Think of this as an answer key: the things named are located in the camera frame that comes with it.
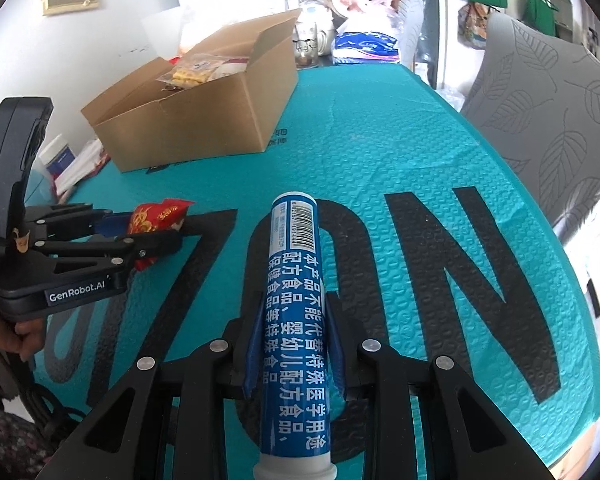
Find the person left hand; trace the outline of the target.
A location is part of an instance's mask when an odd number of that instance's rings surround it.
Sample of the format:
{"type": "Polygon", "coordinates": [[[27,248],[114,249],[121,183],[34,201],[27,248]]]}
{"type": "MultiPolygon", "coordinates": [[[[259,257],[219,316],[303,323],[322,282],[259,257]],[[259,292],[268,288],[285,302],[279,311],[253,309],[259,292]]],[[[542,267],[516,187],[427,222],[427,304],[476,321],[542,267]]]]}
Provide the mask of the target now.
{"type": "Polygon", "coordinates": [[[23,362],[29,361],[44,348],[46,318],[35,318],[12,325],[0,317],[0,349],[17,353],[23,362]]]}

